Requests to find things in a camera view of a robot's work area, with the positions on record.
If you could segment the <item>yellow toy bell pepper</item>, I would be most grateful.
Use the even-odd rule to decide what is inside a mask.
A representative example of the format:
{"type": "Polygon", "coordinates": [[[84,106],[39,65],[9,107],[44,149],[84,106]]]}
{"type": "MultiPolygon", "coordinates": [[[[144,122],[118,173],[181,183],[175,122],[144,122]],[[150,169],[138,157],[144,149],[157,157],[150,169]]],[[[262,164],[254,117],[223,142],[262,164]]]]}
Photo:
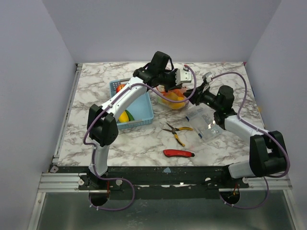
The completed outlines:
{"type": "MultiPolygon", "coordinates": [[[[167,92],[164,94],[164,97],[169,99],[169,100],[172,100],[172,101],[183,101],[184,100],[184,97],[179,97],[177,96],[175,93],[173,92],[167,92]]],[[[183,107],[185,107],[186,105],[186,102],[181,102],[181,103],[173,103],[173,102],[170,102],[168,100],[165,100],[165,99],[161,99],[161,103],[165,106],[167,106],[168,108],[170,109],[173,109],[173,110],[179,110],[183,107]]]]}

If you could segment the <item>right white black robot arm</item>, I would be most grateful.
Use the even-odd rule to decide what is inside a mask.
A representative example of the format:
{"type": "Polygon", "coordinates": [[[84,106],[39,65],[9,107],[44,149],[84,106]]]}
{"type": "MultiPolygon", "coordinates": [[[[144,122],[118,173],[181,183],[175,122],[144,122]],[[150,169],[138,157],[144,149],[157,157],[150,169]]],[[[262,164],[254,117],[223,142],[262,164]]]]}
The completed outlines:
{"type": "Polygon", "coordinates": [[[289,159],[283,135],[279,131],[262,130],[242,118],[233,109],[234,90],[223,85],[216,95],[201,85],[187,90],[184,95],[193,105],[205,104],[214,110],[213,120],[221,129],[231,132],[249,144],[249,159],[226,166],[221,175],[223,186],[230,188],[243,177],[272,176],[286,172],[289,159]]]}

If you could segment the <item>clear orange-zip bag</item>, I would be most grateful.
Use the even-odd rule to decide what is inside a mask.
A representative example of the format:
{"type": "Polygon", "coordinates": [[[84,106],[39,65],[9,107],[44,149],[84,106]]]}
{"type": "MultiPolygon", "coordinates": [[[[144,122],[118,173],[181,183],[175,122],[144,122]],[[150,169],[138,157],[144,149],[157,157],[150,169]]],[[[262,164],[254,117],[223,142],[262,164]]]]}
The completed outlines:
{"type": "MultiPolygon", "coordinates": [[[[183,101],[186,97],[183,95],[187,91],[187,87],[183,86],[181,89],[173,89],[169,90],[168,92],[165,91],[164,86],[157,86],[155,88],[160,94],[162,94],[165,98],[170,99],[172,101],[183,101]]],[[[157,97],[157,102],[161,105],[166,106],[169,109],[172,110],[180,110],[188,105],[188,101],[180,102],[180,103],[173,103],[168,100],[165,100],[164,98],[161,98],[160,96],[157,97]]]]}

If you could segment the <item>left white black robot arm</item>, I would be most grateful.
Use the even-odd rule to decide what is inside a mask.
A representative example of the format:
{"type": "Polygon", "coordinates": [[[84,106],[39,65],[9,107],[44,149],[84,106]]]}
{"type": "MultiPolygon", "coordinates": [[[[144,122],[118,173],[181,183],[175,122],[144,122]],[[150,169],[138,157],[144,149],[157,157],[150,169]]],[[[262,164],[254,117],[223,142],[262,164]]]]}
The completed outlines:
{"type": "Polygon", "coordinates": [[[136,69],[124,88],[101,106],[93,104],[89,109],[84,145],[92,145],[93,152],[90,184],[95,189],[106,185],[107,157],[110,145],[118,136],[117,121],[120,115],[140,96],[158,85],[167,89],[176,87],[176,71],[172,58],[157,51],[145,66],[136,69]]]}

